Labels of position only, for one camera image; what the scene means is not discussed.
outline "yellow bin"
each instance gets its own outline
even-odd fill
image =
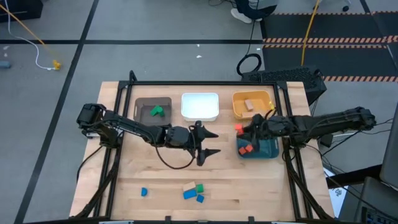
[[[239,91],[234,93],[232,96],[233,110],[236,119],[251,119],[242,117],[243,112],[248,112],[244,104],[245,100],[251,100],[254,107],[253,112],[264,111],[266,113],[271,110],[271,105],[269,103],[271,102],[271,98],[269,97],[268,92],[264,90]]]

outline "floor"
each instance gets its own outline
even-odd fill
[[[364,12],[359,0],[352,0],[351,12]],[[366,0],[371,11],[398,10],[395,0]],[[277,12],[311,12],[314,0],[280,0]],[[24,222],[64,219],[75,191],[76,170],[86,140],[75,124],[84,103],[95,102],[101,82],[127,79],[133,69],[139,80],[239,80],[235,66],[246,53],[247,44],[162,44],[137,42],[131,45],[84,45],[76,67],[70,69],[78,40],[82,36],[93,0],[46,0],[40,19],[25,21],[40,38],[75,40],[51,45],[63,62],[59,72],[35,66],[35,49],[27,44],[0,45],[0,60],[12,63],[0,70],[0,123],[7,127],[0,135],[0,217],[12,223],[43,145],[49,144],[44,166],[32,192]],[[325,1],[321,12],[340,12],[343,3]],[[231,16],[225,2],[211,7],[207,0],[99,0],[88,40],[241,40],[250,38],[251,25]],[[15,22],[15,35],[30,38]],[[0,40],[12,39],[6,24],[0,24]],[[253,39],[261,40],[259,25]],[[40,48],[39,63],[51,66],[52,57]],[[250,52],[259,52],[252,45]],[[248,61],[242,70],[255,62]],[[64,83],[70,87],[59,101]],[[319,99],[315,114],[341,111],[355,106],[369,108],[378,121],[392,118],[398,95],[397,83],[327,82],[328,91]],[[59,120],[52,120],[54,111]],[[45,140],[47,130],[55,128]],[[378,127],[388,129],[388,125]],[[358,135],[327,155],[344,171],[360,169],[382,161],[388,133]],[[349,220],[355,203],[347,197],[342,214]]]

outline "wooden table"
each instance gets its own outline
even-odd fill
[[[104,82],[98,103],[113,109],[117,85],[117,82]],[[288,88],[293,114],[310,114],[303,84],[288,83]],[[220,115],[215,122],[204,125],[219,138],[206,139],[202,145],[221,149],[221,152],[209,157],[202,167],[194,162],[184,170],[172,170],[163,165],[153,147],[141,138],[127,134],[119,165],[113,220],[164,220],[167,215],[172,220],[245,221],[248,216],[254,216],[256,221],[294,220],[289,181],[281,153],[277,159],[269,160],[238,158],[234,130],[238,121],[232,112],[232,94],[238,90],[266,90],[275,103],[270,86],[133,86],[128,118],[133,118],[137,98],[169,96],[172,99],[172,124],[184,127],[193,123],[184,121],[181,115],[182,93],[217,93]],[[280,97],[285,114],[281,91]],[[121,102],[120,114],[124,99]],[[98,148],[98,143],[98,139],[88,140],[85,157]],[[315,141],[311,141],[310,145],[317,147]],[[159,151],[172,166],[182,166],[190,160],[189,154],[180,149],[160,148]],[[93,156],[82,168],[70,215],[76,215],[98,188],[104,152],[103,149]],[[310,147],[301,152],[308,189],[325,211],[333,216],[320,155]],[[194,198],[183,199],[182,185],[191,181],[204,185],[203,203]],[[148,196],[141,197],[141,187],[148,188]],[[301,216],[305,217],[302,194],[298,188],[297,192]],[[107,197],[108,191],[103,196],[103,202]],[[104,214],[104,209],[105,206],[102,206],[100,215]]]

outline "yellow cable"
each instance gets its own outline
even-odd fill
[[[16,16],[13,15],[13,13],[11,13],[10,11],[8,11],[4,6],[2,6],[0,4],[0,8],[2,10],[4,10],[6,13],[8,13],[10,16],[12,16],[12,18],[14,18],[17,22],[19,22],[19,24],[25,28],[25,30],[27,30],[30,34],[32,34],[32,36],[34,36],[44,47],[45,49],[50,52],[50,54],[52,54],[55,58],[58,58],[57,55],[42,41],[40,40],[40,38],[38,38],[32,31],[30,31],[30,29],[28,27],[25,26],[25,24],[23,22],[21,22]],[[61,64],[57,61],[57,60],[53,60],[53,65],[55,67],[56,70],[59,70],[61,67]]]
[[[302,52],[302,54],[301,54],[301,66],[304,65],[305,47],[307,46],[308,35],[309,35],[309,33],[310,33],[310,30],[311,30],[313,18],[315,17],[315,14],[317,13],[318,6],[319,6],[319,2],[320,2],[320,0],[317,0],[317,3],[316,3],[316,5],[315,5],[315,7],[313,8],[313,12],[312,12],[310,24],[308,25],[307,33],[305,34],[304,45],[303,45],[303,52]]]

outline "teal bin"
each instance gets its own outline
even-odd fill
[[[240,155],[239,149],[241,147],[250,145],[251,142],[245,139],[236,138],[236,152],[242,159],[273,159],[279,155],[279,145],[277,138],[259,140],[259,143],[260,148],[258,151],[253,150],[252,152],[247,152],[243,155]]]

